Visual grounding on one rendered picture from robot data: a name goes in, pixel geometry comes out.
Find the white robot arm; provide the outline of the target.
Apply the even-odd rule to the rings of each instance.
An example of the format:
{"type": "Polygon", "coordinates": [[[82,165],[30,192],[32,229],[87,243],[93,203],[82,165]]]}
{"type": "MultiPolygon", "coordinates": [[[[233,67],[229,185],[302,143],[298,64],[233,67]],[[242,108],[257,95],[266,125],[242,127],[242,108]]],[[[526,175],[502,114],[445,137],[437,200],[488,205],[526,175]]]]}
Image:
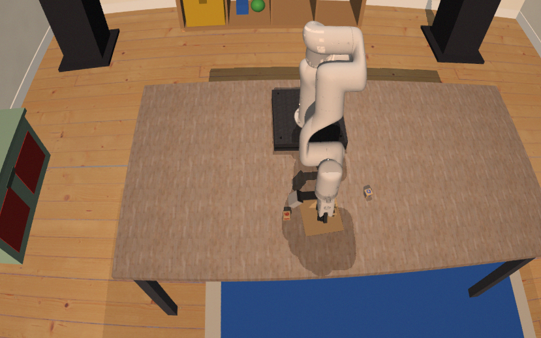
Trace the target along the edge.
{"type": "Polygon", "coordinates": [[[294,119],[301,127],[300,162],[319,167],[315,192],[296,190],[288,195],[292,208],[303,200],[318,200],[316,195],[327,204],[337,196],[345,148],[341,142],[309,139],[342,118],[345,92],[363,91],[367,83],[364,39],[359,28],[310,21],[303,28],[303,41],[307,48],[299,65],[300,103],[294,119]]]}

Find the orange flat mat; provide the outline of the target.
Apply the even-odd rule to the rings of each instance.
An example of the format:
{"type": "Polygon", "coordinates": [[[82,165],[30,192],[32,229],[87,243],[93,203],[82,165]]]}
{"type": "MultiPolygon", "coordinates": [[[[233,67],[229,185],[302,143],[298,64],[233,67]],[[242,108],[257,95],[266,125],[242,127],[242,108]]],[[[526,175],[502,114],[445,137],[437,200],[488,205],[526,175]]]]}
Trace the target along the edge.
{"type": "Polygon", "coordinates": [[[317,200],[304,200],[299,205],[305,236],[313,236],[317,234],[325,234],[344,230],[339,207],[335,197],[335,207],[337,211],[336,217],[328,216],[328,223],[317,221],[317,200]]]}

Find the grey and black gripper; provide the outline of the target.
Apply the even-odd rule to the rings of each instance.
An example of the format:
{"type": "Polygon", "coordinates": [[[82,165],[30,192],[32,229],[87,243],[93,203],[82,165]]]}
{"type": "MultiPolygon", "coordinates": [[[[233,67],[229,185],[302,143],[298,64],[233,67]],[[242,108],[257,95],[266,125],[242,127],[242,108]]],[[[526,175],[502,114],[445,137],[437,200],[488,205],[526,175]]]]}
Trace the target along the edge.
{"type": "MultiPolygon", "coordinates": [[[[317,195],[316,195],[317,196],[317,195]]],[[[323,221],[323,223],[327,223],[328,216],[332,217],[333,211],[334,211],[334,205],[335,205],[335,198],[331,200],[331,203],[327,204],[326,200],[322,200],[317,196],[317,206],[316,210],[318,210],[318,218],[317,221],[323,221]]]]}

